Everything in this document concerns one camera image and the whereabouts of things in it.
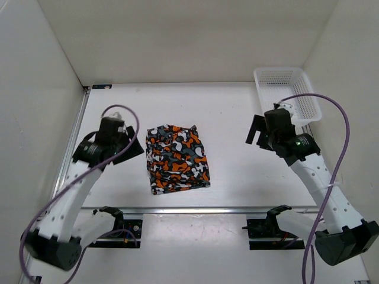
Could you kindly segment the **orange camouflage shorts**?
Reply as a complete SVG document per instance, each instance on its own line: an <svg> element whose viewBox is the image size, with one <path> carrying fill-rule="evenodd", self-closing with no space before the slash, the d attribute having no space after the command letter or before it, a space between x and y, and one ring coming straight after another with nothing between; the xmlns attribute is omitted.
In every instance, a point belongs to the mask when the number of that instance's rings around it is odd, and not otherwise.
<svg viewBox="0 0 379 284"><path fill-rule="evenodd" d="M148 129L146 168L152 195L211 185L207 156L195 125L165 124Z"/></svg>

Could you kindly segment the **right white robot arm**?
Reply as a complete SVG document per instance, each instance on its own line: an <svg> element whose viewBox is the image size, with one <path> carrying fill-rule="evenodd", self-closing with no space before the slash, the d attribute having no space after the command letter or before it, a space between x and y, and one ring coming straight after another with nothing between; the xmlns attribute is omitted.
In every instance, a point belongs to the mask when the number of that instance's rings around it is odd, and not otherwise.
<svg viewBox="0 0 379 284"><path fill-rule="evenodd" d="M313 221L281 205L268 211L267 232L278 237L286 231L303 240L312 235L311 244L330 266L365 253L378 238L378 224L364 220L332 181L314 138L307 133L297 134L290 112L283 108L255 115L246 143L252 144L256 133L257 145L275 152L300 178L324 220Z"/></svg>

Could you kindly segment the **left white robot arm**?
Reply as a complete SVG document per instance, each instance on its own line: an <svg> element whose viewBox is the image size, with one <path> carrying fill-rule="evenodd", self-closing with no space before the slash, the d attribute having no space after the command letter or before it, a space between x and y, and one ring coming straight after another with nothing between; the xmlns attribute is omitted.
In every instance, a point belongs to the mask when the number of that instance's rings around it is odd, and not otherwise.
<svg viewBox="0 0 379 284"><path fill-rule="evenodd" d="M103 117L98 131L87 134L76 148L65 185L69 190L29 231L25 248L37 260L69 271L84 248L108 233L117 237L124 230L123 213L110 206L96 209L81 225L75 221L86 197L110 163L117 165L143 153L133 127L121 118Z"/></svg>

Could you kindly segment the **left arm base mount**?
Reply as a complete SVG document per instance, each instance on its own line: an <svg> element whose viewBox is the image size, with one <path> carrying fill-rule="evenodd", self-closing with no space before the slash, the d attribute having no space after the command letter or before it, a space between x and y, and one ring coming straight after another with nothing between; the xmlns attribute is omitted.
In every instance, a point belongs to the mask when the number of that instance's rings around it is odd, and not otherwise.
<svg viewBox="0 0 379 284"><path fill-rule="evenodd" d="M115 218L112 233L101 236L88 247L110 249L139 249L142 236L142 219L125 219L123 212L114 207L104 206L93 210L93 216L106 213Z"/></svg>

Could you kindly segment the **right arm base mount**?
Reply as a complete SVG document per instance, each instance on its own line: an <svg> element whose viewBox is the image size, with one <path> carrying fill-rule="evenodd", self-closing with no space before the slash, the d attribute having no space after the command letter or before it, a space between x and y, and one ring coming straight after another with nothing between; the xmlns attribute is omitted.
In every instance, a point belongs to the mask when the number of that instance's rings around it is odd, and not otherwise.
<svg viewBox="0 0 379 284"><path fill-rule="evenodd" d="M248 232L249 250L303 250L304 241L292 233L279 228L277 216L292 210L288 205L270 209L265 218L247 219L242 230Z"/></svg>

